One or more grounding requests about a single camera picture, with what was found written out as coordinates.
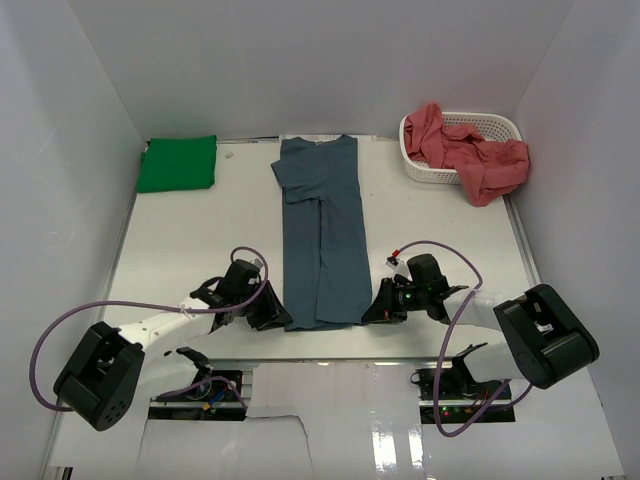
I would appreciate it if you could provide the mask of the blue t shirt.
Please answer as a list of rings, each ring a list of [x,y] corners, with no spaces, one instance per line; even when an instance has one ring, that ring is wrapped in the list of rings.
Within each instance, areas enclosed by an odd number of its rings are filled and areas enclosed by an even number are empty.
[[[358,176],[358,140],[281,143],[271,164],[282,191],[287,331],[359,325],[372,300]]]

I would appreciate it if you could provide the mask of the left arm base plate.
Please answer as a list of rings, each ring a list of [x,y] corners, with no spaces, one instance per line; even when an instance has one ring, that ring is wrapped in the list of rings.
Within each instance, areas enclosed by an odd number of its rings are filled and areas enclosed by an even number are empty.
[[[213,370],[210,376],[224,377],[199,386],[193,391],[154,400],[148,410],[149,420],[175,421],[244,421],[245,408],[229,387],[232,384],[242,400],[248,403],[250,384],[241,370]]]

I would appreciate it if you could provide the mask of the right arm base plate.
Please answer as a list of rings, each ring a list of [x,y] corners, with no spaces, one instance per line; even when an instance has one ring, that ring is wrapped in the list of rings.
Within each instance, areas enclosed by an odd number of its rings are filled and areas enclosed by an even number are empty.
[[[419,410],[423,425],[434,425],[433,382],[434,368],[415,370],[409,381],[419,389]],[[466,383],[444,368],[439,384],[439,411],[443,425],[466,423],[500,387],[500,381],[485,383]],[[478,423],[514,423],[514,407],[510,406],[512,393],[506,387],[487,411],[477,420]]]

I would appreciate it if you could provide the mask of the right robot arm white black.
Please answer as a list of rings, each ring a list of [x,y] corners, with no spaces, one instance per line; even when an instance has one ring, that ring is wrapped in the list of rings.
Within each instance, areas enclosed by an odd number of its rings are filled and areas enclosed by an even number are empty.
[[[449,325],[499,331],[500,343],[470,345],[451,358],[453,390],[472,399],[491,381],[523,379],[546,390],[600,357],[595,338],[556,290],[539,284],[515,299],[451,286],[431,254],[407,262],[408,274],[381,280],[362,322],[400,323],[414,311]]]

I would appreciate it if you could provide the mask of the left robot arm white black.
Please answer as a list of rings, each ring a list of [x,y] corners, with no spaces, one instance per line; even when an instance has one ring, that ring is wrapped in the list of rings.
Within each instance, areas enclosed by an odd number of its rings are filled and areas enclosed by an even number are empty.
[[[226,274],[192,291],[179,307],[163,308],[138,323],[91,326],[80,340],[53,391],[97,431],[115,425],[133,402],[141,372],[171,352],[192,364],[180,370],[177,387],[160,399],[186,395],[200,399],[223,377],[215,377],[204,354],[186,345],[243,317],[257,331],[286,327],[292,317],[256,262],[234,260]]]

